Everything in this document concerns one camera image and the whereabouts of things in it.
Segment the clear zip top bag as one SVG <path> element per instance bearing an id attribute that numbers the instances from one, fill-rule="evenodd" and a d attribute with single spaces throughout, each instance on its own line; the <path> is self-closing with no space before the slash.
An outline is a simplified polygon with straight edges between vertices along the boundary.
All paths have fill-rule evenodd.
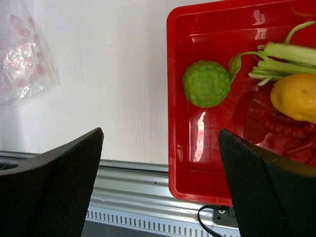
<path id="1" fill-rule="evenodd" d="M 0 103 L 30 98 L 60 83 L 41 30 L 24 0 L 0 2 Z"/>

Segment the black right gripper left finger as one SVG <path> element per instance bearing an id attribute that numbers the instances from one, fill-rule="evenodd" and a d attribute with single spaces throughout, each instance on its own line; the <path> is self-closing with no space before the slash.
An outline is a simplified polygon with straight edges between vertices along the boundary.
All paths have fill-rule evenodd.
<path id="1" fill-rule="evenodd" d="M 43 154 L 0 164 L 3 237 L 79 237 L 101 158 L 96 128 Z"/>

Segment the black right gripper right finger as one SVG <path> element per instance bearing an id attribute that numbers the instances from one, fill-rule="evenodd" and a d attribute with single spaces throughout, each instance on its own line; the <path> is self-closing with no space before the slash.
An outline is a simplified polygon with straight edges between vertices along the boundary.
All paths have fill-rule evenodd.
<path id="1" fill-rule="evenodd" d="M 240 235 L 313 237 L 316 169 L 256 146 L 226 129 L 221 161 Z"/>

